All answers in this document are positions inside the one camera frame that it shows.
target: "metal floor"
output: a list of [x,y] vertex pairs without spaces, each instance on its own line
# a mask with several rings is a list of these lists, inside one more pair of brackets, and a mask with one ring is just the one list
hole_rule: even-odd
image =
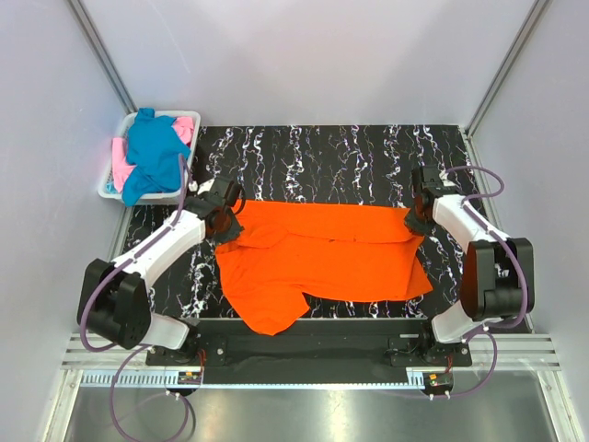
[[[456,373],[456,390],[478,382]],[[118,389],[119,416],[156,390]],[[200,390],[190,396],[197,418],[179,440],[200,442],[556,441],[537,379],[498,372],[479,393],[450,401],[413,400],[383,391]],[[110,424],[109,390],[82,388],[68,437],[72,442],[122,440]],[[170,398],[158,398],[121,422],[144,442],[172,436],[184,416]]]

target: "purple tube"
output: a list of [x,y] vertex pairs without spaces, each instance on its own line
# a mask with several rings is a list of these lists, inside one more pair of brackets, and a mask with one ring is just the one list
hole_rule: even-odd
[[[460,391],[459,393],[454,393],[451,394],[450,397],[451,398],[465,398],[473,393],[476,393],[477,391],[479,391],[480,389],[482,389],[485,385],[487,385],[487,383],[489,383],[489,381],[491,380],[491,376],[492,374],[495,372],[495,367],[497,367],[497,341],[495,340],[495,337],[486,332],[483,331],[481,329],[478,329],[476,331],[473,331],[472,334],[467,338],[467,343],[470,342],[470,340],[472,338],[474,338],[476,335],[478,334],[485,334],[489,337],[489,339],[491,339],[491,343],[493,345],[493,360],[491,362],[491,367],[489,368],[489,372],[485,375],[485,378],[479,382],[476,386],[474,386],[472,389],[470,390],[466,390],[466,391]],[[429,400],[430,397],[429,396],[424,396],[423,394],[404,394],[401,392],[389,392],[388,393],[392,394],[393,396],[399,396],[400,398],[403,399],[419,399],[419,400]],[[433,398],[435,400],[440,400],[440,399],[444,399],[446,400],[447,397],[446,396],[433,396]]]
[[[446,171],[446,173],[453,173],[453,172],[457,172],[459,170],[468,170],[468,169],[480,170],[482,172],[488,173],[489,175],[491,175],[494,179],[496,179],[499,182],[499,190],[498,191],[491,192],[491,193],[483,193],[483,194],[473,193],[471,195],[465,196],[464,200],[462,200],[464,210],[470,215],[470,217],[480,227],[487,230],[487,226],[477,216],[477,213],[475,212],[475,210],[473,208],[471,208],[469,205],[465,205],[464,203],[466,201],[473,200],[475,198],[492,198],[494,196],[497,196],[497,195],[501,194],[503,192],[503,190],[505,189],[505,183],[503,182],[502,178],[499,175],[497,175],[495,172],[485,169],[485,168],[482,168],[482,167],[479,167],[479,166],[458,166],[455,168],[448,169]],[[525,280],[524,270],[522,269],[522,266],[520,265],[519,261],[517,260],[514,253],[512,252],[510,247],[507,245],[507,243],[492,229],[489,230],[489,235],[491,235],[493,237],[493,239],[495,239],[501,245],[501,247],[505,250],[507,257],[512,262],[512,266],[514,267],[515,272],[517,273],[517,278],[519,279],[519,284],[522,287],[522,305],[521,305],[519,312],[518,312],[517,316],[515,317],[515,319],[513,321],[504,320],[502,322],[498,322],[498,323],[495,323],[492,325],[493,327],[498,328],[498,329],[512,329],[513,327],[518,326],[522,322],[522,320],[524,320],[524,318],[525,318],[525,311],[527,310],[527,300],[528,300],[527,282]]]
[[[139,439],[135,439],[132,436],[129,436],[125,432],[125,430],[122,429],[121,424],[119,423],[119,420],[117,419],[117,415],[114,411],[114,388],[115,388],[117,381],[119,380],[119,376],[121,375],[121,372],[125,368],[125,366],[127,364],[129,364],[131,359],[133,359],[134,357],[139,355],[142,351],[146,350],[147,348],[149,348],[149,345],[139,345],[137,350],[135,350],[129,356],[127,356],[127,358],[122,362],[121,366],[117,370],[117,373],[112,378],[112,382],[110,383],[110,407],[109,407],[110,408],[110,418],[112,419],[112,423],[114,424],[114,427],[117,429],[119,434],[121,436],[123,436],[126,440],[129,440],[131,442],[141,442],[141,441]],[[186,424],[188,423],[188,416],[190,413],[191,404],[188,402],[188,400],[184,396],[179,396],[179,398],[182,400],[182,403],[184,404],[184,420],[182,421],[182,425],[180,426],[180,429],[176,432],[176,434],[174,436],[170,437],[169,439],[166,439],[164,442],[174,442],[174,441],[178,440],[178,438],[180,437],[180,435],[182,434],[182,432],[186,428]]]
[[[179,162],[179,169],[180,169],[180,198],[179,198],[179,204],[178,204],[176,216],[174,216],[174,219],[170,223],[171,227],[164,228],[157,236],[155,236],[147,244],[145,244],[141,249],[139,249],[135,253],[134,258],[139,258],[146,251],[148,251],[151,247],[153,247],[154,244],[156,244],[160,239],[162,239],[178,223],[178,221],[180,219],[182,207],[184,206],[184,200],[186,198],[186,183],[184,180],[184,170],[186,169],[186,171],[188,171],[189,180],[190,180],[190,171],[188,170],[188,165],[186,164],[186,160],[184,159],[184,156],[182,154],[178,155],[178,162]],[[102,292],[102,290],[104,290],[104,288],[110,283],[110,281],[112,281],[112,279],[117,274],[122,272],[125,269],[125,267],[130,265],[132,262],[133,262],[133,259],[130,258],[127,261],[123,262],[119,267],[115,268],[111,273],[109,273],[100,282],[100,284],[98,284],[98,286],[96,287],[94,292],[92,292],[92,295],[90,295],[90,298],[88,299],[86,305],[84,306],[84,311],[82,312],[82,319],[80,320],[80,339],[82,341],[82,344],[84,345],[84,348],[86,348],[89,352],[93,352],[93,353],[104,352],[104,351],[109,350],[110,348],[115,346],[114,343],[104,345],[103,347],[94,347],[93,345],[90,344],[90,342],[88,341],[87,335],[86,335],[88,315],[90,314],[90,310],[94,306],[94,303],[96,302],[96,299],[97,299],[98,295]],[[129,361],[131,361],[131,359],[133,359],[136,355],[138,355],[139,353],[141,353],[143,350],[145,350],[148,347],[149,347],[149,345],[145,345],[145,344],[140,345],[137,350],[135,350],[133,353],[131,353],[129,355],[129,357],[127,357],[127,359],[125,359],[124,362],[121,364],[121,366],[119,367],[119,370],[117,371],[116,375],[112,379],[112,383],[110,384],[110,418],[112,419],[112,423],[115,426],[115,428],[117,429],[117,431],[119,432],[119,434],[121,436],[123,436],[125,439],[130,440],[132,442],[141,442],[141,441],[129,436],[122,429],[121,424],[119,423],[119,420],[117,419],[116,413],[114,411],[114,389],[115,389],[115,385],[116,385],[117,381],[119,380],[119,375],[121,374],[124,367],[129,363]],[[182,403],[184,403],[184,408],[185,408],[184,421],[182,422],[182,425],[181,425],[179,431],[173,437],[167,439],[166,442],[174,442],[174,441],[178,440],[179,436],[182,434],[182,432],[186,428],[186,424],[188,422],[191,404],[183,396],[179,396],[179,397],[181,398]]]

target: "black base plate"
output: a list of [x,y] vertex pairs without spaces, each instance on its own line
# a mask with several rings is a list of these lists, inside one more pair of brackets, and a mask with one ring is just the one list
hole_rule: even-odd
[[[391,365],[391,343],[407,348],[401,336],[417,335],[425,320],[298,320],[276,336],[259,335],[242,320],[201,320],[206,352],[204,384],[306,384],[406,382],[406,366]],[[174,362],[169,350],[148,355],[149,366]],[[469,364],[457,358],[455,366]],[[198,356],[193,366],[198,366]]]

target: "black marble surface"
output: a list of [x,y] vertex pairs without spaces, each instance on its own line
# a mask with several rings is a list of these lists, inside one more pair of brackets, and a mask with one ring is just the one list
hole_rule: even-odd
[[[193,176],[221,174],[238,179],[258,200],[370,204],[411,203],[410,171],[419,164],[451,168],[468,163],[457,126],[277,126],[204,127]],[[471,175],[460,172],[463,192],[475,192]],[[174,207],[133,210],[125,249],[158,228]],[[152,309],[172,317],[236,318],[223,296],[211,241],[184,253],[156,282]],[[462,250],[441,228],[418,252],[434,290],[408,302],[337,302],[307,296],[312,318],[431,317],[456,301]]]

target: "pink cloth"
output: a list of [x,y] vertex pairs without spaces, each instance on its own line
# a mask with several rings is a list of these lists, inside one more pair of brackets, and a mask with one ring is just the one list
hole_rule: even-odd
[[[178,117],[172,127],[176,131],[178,138],[185,145],[192,141],[194,135],[194,121],[191,117]],[[127,163],[127,140],[116,137],[112,139],[112,180],[114,188],[118,193],[122,193],[122,188],[135,169],[135,166]]]
[[192,117],[178,117],[172,127],[178,134],[180,140],[185,145],[192,141],[192,135],[194,134],[194,121]]
[[112,139],[112,180],[114,181],[114,188],[118,193],[122,192],[122,187],[125,185],[127,178],[135,169],[127,163],[125,157],[127,156],[127,140],[124,138]]

